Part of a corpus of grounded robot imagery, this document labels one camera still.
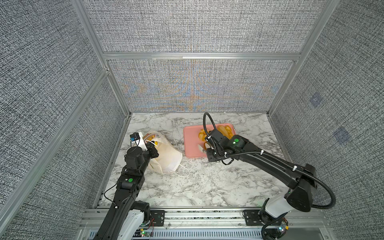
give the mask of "aluminum frame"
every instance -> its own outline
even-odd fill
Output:
[[[76,13],[84,27],[85,32],[88,35],[88,38],[92,44],[92,47],[96,53],[97,58],[100,61],[100,64],[103,66],[103,68],[107,68],[109,71],[108,80],[111,85],[111,88],[116,96],[117,101],[119,102],[122,111],[124,112],[125,116],[128,116],[131,111],[128,107],[128,103],[125,100],[125,97],[119,87],[119,84],[116,81],[116,78],[114,77],[111,68],[108,66],[108,63],[106,59],[103,58],[103,48],[101,47],[101,43],[99,41],[99,38],[97,37],[97,34],[95,32],[95,29],[91,23],[91,19],[89,18],[88,12],[83,4],[82,0],[71,0],[72,5],[74,6]]]
[[[300,53],[138,53],[105,52],[103,58],[111,59],[152,59],[152,60],[299,60]]]
[[[259,210],[254,207],[153,207],[164,210],[163,227],[156,229],[260,229],[262,226],[246,226],[243,210]],[[90,230],[97,230],[109,209],[87,209],[81,220],[77,236],[87,236]],[[313,209],[310,212],[293,210],[286,215],[290,228],[319,228],[325,240],[336,239],[324,212]]]
[[[339,4],[340,0],[328,0],[325,4],[323,10],[321,11],[319,17],[317,18],[317,21],[315,25],[313,26],[310,34],[308,35],[308,38],[305,41],[305,44],[301,50],[301,56],[298,61],[296,61],[293,66],[291,67],[286,79],[284,80],[283,84],[277,91],[274,99],[272,100],[271,105],[268,109],[268,114],[272,116],[279,105],[280,101],[283,99],[285,93],[287,92],[289,86],[291,85],[292,81],[296,77],[297,73],[299,72],[301,66],[303,65],[305,59],[307,58],[308,54],[310,53],[313,45],[319,38],[322,30],[324,29],[325,25],[327,24],[329,18],[331,17],[333,11]]]
[[[102,194],[105,191],[105,188],[107,186],[109,177],[111,176],[111,172],[113,170],[113,166],[115,165],[117,156],[118,156],[120,148],[121,148],[121,144],[122,144],[122,142],[124,140],[124,137],[125,137],[125,134],[127,132],[127,128],[128,128],[129,122],[131,121],[131,118],[132,118],[132,114],[128,115],[125,118],[125,120],[124,120],[124,124],[123,124],[123,126],[121,128],[119,139],[116,142],[116,145],[115,145],[115,148],[113,150],[111,159],[109,160],[109,164],[108,164],[107,170],[105,171],[105,174],[104,174],[104,177],[103,177],[103,181],[101,182],[101,185],[100,185],[99,190],[97,192],[96,199],[93,202],[93,205],[92,205],[93,208],[97,208],[97,206],[99,205],[99,202],[101,200],[101,196],[102,196]]]
[[[192,111],[172,111],[172,112],[134,112],[134,113],[201,113],[201,114],[204,114],[206,111],[204,112],[192,112]],[[267,112],[266,111],[255,111],[255,112],[233,112],[233,111],[229,111],[229,112],[218,112],[218,111],[208,111],[209,113],[261,113],[261,114],[266,114]]]
[[[8,225],[11,223],[14,216],[23,205],[25,199],[29,196],[30,192],[39,181],[40,177],[45,172],[49,163],[64,143],[68,134],[71,132],[74,125],[88,106],[89,102],[96,94],[103,80],[107,76],[107,69],[103,69],[96,80],[90,85],[87,91],[83,94],[75,108],[71,111],[64,123],[57,130],[56,134],[52,137],[47,146],[40,153],[35,163],[31,166],[29,171],[25,174],[12,194],[6,200],[2,208],[0,209],[0,237],[4,234]]]

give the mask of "white marble surface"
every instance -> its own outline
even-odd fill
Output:
[[[231,123],[236,134],[283,157],[265,114],[213,113],[211,116],[215,123]],[[234,160],[231,165],[225,166],[221,162],[209,163],[207,158],[187,158],[184,155],[183,128],[202,125],[202,117],[203,113],[134,113],[106,189],[116,183],[125,165],[124,155],[130,148],[129,135],[139,131],[145,134],[150,129],[164,134],[183,153],[181,164],[190,170],[189,177],[183,178],[172,173],[157,174],[147,168],[137,200],[148,202],[151,207],[259,207],[266,198],[288,189],[273,176],[242,161]],[[181,167],[179,171],[180,175],[186,174]],[[106,196],[113,199],[115,190],[112,188]],[[110,206],[104,197],[99,204],[100,207]]]

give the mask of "metal mounting plate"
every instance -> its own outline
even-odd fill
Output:
[[[164,226],[165,213],[166,212],[164,210],[151,210],[151,217],[154,218],[153,220],[154,227]]]
[[[244,210],[243,216],[247,226],[263,226],[264,223],[260,221],[259,210]],[[271,226],[279,226],[281,222],[275,222]]]

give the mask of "blue sticker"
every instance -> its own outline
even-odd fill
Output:
[[[336,131],[334,131],[333,136],[340,145],[348,142],[351,138],[349,132],[344,127],[339,127]]]
[[[321,103],[321,101],[323,100],[323,98],[320,96],[320,93],[318,92],[315,92],[310,100],[310,102],[312,103],[312,105],[314,107],[318,107]]]

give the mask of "gray textured wall panel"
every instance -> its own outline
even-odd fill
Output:
[[[110,60],[132,111],[267,111],[287,60]]]
[[[67,1],[0,4],[0,207],[101,70]]]
[[[96,198],[124,118],[105,79],[1,239],[73,239]]]
[[[84,0],[104,51],[299,52],[325,0]]]
[[[342,0],[272,116],[292,160],[334,190],[339,240],[384,239],[383,29],[383,1]]]

